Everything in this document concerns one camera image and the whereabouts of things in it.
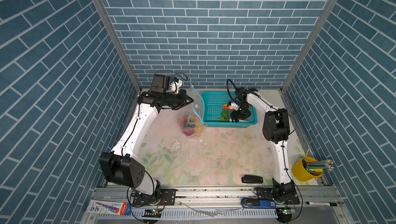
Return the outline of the purple onion toy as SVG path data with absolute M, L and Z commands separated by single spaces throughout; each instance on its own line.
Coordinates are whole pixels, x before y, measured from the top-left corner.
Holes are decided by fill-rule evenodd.
M 194 135 L 194 128 L 184 128 L 183 133 L 186 136 L 192 136 L 192 135 Z

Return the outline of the clear zip top bag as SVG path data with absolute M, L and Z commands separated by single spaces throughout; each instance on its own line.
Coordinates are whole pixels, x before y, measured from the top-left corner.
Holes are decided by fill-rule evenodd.
M 194 99 L 192 104 L 182 108 L 178 111 L 177 115 L 177 122 L 181 131 L 183 133 L 183 129 L 180 125 L 180 119 L 184 116 L 188 116 L 189 118 L 189 125 L 188 128 L 194 128 L 195 126 L 204 125 L 204 113 L 205 113 L 205 103 L 202 96 L 197 92 L 193 85 L 187 90 L 187 95 Z

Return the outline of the orange carrot toy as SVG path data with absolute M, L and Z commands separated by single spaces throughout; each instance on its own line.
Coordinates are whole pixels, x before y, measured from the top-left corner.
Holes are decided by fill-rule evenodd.
M 230 106 L 222 106 L 224 109 L 226 110 L 231 110 L 231 111 L 235 111 L 235 108 L 231 108 Z

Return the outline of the teal plastic basket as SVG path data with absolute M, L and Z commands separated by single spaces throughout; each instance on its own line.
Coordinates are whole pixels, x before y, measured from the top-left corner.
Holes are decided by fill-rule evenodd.
M 201 94 L 205 103 L 204 124 L 209 128 L 248 128 L 256 125 L 258 122 L 257 112 L 254 107 L 250 107 L 251 116 L 244 122 L 220 122 L 221 113 L 227 111 L 231 114 L 231 110 L 226 110 L 222 106 L 231 101 L 227 92 L 204 92 Z

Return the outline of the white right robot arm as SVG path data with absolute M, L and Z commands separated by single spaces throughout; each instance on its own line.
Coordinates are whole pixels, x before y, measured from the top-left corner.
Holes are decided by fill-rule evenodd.
M 299 204 L 299 190 L 292 179 L 288 162 L 287 140 L 291 134 L 288 111 L 269 103 L 255 88 L 239 88 L 235 90 L 235 97 L 234 101 L 240 109 L 252 106 L 264 117 L 263 136 L 270 143 L 274 162 L 273 200 Z

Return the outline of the green leafy vegetable toy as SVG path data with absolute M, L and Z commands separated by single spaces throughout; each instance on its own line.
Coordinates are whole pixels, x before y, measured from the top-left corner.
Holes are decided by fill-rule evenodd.
M 222 112 L 219 121 L 230 122 L 231 121 L 230 114 L 227 111 Z

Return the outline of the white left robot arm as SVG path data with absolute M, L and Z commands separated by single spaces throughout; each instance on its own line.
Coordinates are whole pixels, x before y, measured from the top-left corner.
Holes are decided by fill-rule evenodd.
M 110 152 L 103 152 L 99 157 L 106 181 L 127 186 L 145 195 L 154 195 L 158 183 L 137 161 L 142 142 L 152 122 L 164 107 L 179 110 L 191 103 L 193 98 L 184 89 L 177 94 L 143 92 L 138 97 L 133 117 L 121 139 Z

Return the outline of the yellow potato toy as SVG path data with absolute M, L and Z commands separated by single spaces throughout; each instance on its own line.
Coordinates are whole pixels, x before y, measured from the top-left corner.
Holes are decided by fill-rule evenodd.
M 201 133 L 203 132 L 203 129 L 204 129 L 204 126 L 203 126 L 203 125 L 201 125 L 201 126 L 195 126 L 195 127 L 194 127 L 194 132 L 195 132 L 196 134 L 201 134 Z

